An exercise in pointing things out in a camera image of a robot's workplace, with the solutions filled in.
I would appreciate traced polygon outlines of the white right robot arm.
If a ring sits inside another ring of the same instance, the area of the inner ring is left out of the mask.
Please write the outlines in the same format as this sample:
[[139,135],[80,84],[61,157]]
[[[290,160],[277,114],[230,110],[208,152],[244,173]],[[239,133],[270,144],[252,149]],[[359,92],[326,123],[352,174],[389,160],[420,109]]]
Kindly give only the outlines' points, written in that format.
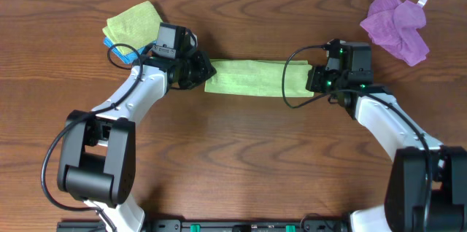
[[316,66],[306,89],[328,94],[380,143],[393,162],[381,206],[350,215],[353,231],[465,231],[466,150],[418,126],[373,72]]

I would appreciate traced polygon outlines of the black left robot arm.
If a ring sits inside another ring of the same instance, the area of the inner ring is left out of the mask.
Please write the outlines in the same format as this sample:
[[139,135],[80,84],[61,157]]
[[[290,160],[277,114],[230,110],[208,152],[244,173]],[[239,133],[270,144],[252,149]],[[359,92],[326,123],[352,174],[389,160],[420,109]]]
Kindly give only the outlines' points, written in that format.
[[58,189],[94,211],[105,231],[141,231],[145,213],[131,194],[136,175],[136,127],[171,89],[191,90],[215,74],[191,30],[160,28],[136,53],[126,81],[89,112],[74,110],[52,147],[61,144]]

